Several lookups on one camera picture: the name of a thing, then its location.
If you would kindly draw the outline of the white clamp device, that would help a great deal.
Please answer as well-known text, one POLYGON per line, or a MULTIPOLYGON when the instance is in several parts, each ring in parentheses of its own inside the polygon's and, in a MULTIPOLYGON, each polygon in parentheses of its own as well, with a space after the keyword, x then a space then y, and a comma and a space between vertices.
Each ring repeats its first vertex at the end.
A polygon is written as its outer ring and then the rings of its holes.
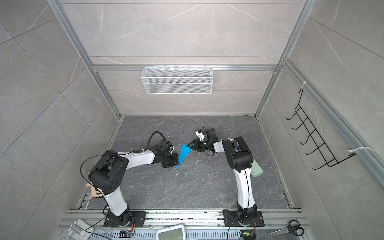
POLYGON ((94 233, 94 228, 83 220, 76 220, 68 229, 68 240, 88 240, 94 233))

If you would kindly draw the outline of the white display device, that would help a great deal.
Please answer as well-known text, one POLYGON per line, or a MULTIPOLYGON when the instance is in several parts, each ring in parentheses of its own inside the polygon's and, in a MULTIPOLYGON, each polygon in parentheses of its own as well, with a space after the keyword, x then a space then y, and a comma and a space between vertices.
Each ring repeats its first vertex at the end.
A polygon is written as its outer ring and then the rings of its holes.
POLYGON ((156 240, 186 240, 186 228, 183 224, 157 230, 156 240))

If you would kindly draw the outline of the black handled scissors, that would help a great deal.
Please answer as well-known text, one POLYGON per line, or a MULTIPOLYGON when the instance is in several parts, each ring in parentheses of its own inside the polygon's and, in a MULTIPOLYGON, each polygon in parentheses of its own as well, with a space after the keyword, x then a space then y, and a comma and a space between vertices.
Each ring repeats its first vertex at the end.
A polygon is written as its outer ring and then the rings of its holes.
POLYGON ((301 223, 297 220, 290 220, 288 225, 284 229, 280 229, 270 233, 270 236, 277 236, 282 234, 292 234, 297 237, 304 235, 305 230, 303 229, 301 223))

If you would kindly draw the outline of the blue square paper sheet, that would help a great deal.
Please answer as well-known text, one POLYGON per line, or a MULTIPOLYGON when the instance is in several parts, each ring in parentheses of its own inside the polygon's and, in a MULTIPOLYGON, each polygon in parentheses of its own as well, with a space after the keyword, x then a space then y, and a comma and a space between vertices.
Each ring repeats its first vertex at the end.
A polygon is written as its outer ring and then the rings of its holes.
POLYGON ((192 151, 192 149, 190 149, 187 145, 185 145, 185 144, 182 145, 182 149, 181 149, 181 153, 180 153, 180 157, 179 157, 179 164, 175 167, 175 169, 178 169, 180 167, 180 165, 187 158, 187 156, 189 155, 189 153, 191 151, 192 151))

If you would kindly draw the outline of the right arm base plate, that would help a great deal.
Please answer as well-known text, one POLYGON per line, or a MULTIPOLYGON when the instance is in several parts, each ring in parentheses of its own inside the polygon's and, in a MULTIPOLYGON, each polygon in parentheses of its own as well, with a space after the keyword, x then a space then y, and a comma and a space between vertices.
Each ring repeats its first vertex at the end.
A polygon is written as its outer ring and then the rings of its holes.
POLYGON ((222 211, 225 227, 264 227, 265 222, 261 211, 249 211, 244 217, 240 211, 222 211))

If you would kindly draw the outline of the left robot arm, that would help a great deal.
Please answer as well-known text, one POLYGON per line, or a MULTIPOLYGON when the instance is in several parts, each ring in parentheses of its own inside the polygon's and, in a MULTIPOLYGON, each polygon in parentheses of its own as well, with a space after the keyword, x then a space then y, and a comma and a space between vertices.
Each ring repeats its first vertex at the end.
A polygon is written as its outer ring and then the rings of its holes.
POLYGON ((121 183, 127 170, 161 163, 167 169, 179 164, 178 154, 171 142, 161 140, 159 144, 146 150, 118 153, 108 150, 88 174, 89 181, 101 192, 110 212, 120 217, 128 212, 128 204, 121 192, 121 183))

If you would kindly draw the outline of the plush doll toy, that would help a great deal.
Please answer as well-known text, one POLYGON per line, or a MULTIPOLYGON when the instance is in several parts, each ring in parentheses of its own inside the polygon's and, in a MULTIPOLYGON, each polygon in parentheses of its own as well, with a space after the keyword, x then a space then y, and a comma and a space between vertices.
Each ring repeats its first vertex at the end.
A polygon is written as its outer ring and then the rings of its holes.
POLYGON ((90 199, 92 198, 99 198, 99 197, 102 197, 103 194, 100 193, 95 187, 93 187, 91 184, 87 183, 86 184, 86 187, 89 187, 90 188, 90 191, 91 191, 91 196, 90 196, 90 199))

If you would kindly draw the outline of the small green circuit board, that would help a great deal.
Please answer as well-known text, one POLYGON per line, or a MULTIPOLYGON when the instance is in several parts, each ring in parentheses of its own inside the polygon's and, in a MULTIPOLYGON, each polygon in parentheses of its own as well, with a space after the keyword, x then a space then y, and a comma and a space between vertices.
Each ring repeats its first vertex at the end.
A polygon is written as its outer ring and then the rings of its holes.
POLYGON ((240 232, 240 238, 241 238, 241 240, 255 240, 256 239, 256 233, 253 231, 241 231, 240 232))

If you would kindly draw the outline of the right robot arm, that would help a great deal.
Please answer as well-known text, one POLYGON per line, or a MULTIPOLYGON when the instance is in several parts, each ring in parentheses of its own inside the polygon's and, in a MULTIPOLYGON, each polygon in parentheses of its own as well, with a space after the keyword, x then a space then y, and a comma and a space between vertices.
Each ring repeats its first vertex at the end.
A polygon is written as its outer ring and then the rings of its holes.
POLYGON ((251 184, 251 168, 254 157, 242 137, 219 140, 215 129, 199 130, 197 139, 187 144, 196 152, 206 150, 225 153, 230 168, 234 171, 238 189, 237 217, 242 225, 248 225, 258 215, 251 184))

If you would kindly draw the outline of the small orange circuit board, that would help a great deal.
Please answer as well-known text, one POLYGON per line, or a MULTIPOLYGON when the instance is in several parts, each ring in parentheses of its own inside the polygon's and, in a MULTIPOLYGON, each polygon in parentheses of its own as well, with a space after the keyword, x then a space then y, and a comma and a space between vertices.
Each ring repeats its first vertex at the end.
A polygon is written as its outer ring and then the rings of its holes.
POLYGON ((135 232, 132 230, 120 231, 119 238, 133 238, 135 236, 135 232))

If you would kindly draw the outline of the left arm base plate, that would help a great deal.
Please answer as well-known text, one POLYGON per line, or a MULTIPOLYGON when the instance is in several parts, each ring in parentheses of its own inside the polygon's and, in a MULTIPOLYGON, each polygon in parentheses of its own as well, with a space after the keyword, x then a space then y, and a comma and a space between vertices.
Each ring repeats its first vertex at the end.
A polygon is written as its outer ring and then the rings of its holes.
POLYGON ((103 227, 129 228, 135 224, 136 228, 142 228, 146 219, 145 211, 125 211, 121 216, 115 216, 108 212, 103 227))

